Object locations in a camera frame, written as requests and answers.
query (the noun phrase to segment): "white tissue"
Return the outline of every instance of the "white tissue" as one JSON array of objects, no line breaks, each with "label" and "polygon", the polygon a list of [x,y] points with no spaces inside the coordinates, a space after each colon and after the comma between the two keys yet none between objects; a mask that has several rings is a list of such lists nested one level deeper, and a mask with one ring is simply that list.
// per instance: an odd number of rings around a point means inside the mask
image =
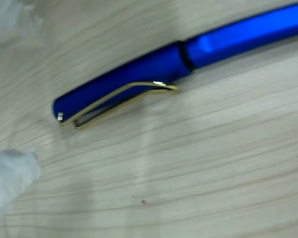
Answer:
[{"label": "white tissue", "polygon": [[0,221],[7,204],[23,193],[41,176],[35,151],[17,150],[0,152]]}]

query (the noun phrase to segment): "pen clip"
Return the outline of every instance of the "pen clip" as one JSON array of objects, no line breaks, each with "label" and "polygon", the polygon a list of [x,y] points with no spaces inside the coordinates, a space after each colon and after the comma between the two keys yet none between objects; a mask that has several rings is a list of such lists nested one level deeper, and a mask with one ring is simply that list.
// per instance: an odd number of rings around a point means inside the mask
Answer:
[{"label": "pen clip", "polygon": [[[137,86],[148,86],[148,87],[153,87],[153,89],[150,89],[150,90],[147,90],[147,91],[140,93],[138,95],[129,97],[121,102],[111,104],[111,105],[101,108],[101,109],[97,109],[98,106],[102,105],[103,103],[107,102],[108,100],[125,92],[128,89],[131,89],[131,88],[137,87]],[[107,114],[113,112],[114,110],[126,105],[127,103],[133,102],[134,100],[147,95],[148,93],[176,92],[176,91],[178,91],[178,87],[176,85],[167,84],[167,83],[160,82],[160,81],[131,82],[131,83],[127,83],[127,84],[115,89],[114,91],[108,93],[107,95],[103,96],[102,98],[96,100],[95,102],[93,102],[89,106],[85,107],[81,111],[77,112],[75,115],[73,115],[66,121],[63,121],[63,112],[58,112],[57,119],[58,119],[60,125],[64,125],[64,124],[67,124],[67,123],[73,121],[76,128],[82,128],[82,127],[87,126],[91,122],[101,119],[102,117],[104,117]]]}]

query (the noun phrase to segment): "wood grain surface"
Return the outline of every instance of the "wood grain surface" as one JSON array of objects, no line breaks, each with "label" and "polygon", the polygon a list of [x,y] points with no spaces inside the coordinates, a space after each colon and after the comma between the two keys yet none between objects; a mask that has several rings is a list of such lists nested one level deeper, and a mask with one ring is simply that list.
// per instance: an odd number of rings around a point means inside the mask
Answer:
[{"label": "wood grain surface", "polygon": [[198,70],[84,130],[52,101],[175,39],[295,0],[37,0],[46,46],[0,50],[0,150],[43,177],[0,238],[298,238],[298,37]]}]

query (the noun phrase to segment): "pen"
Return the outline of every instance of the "pen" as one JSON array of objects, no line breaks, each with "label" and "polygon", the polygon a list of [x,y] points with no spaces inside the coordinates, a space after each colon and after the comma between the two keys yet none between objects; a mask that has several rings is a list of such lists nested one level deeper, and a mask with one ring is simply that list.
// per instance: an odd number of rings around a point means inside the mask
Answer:
[{"label": "pen", "polygon": [[298,3],[176,41],[60,96],[53,113],[77,128],[152,91],[176,91],[175,80],[234,55],[298,35]]}]

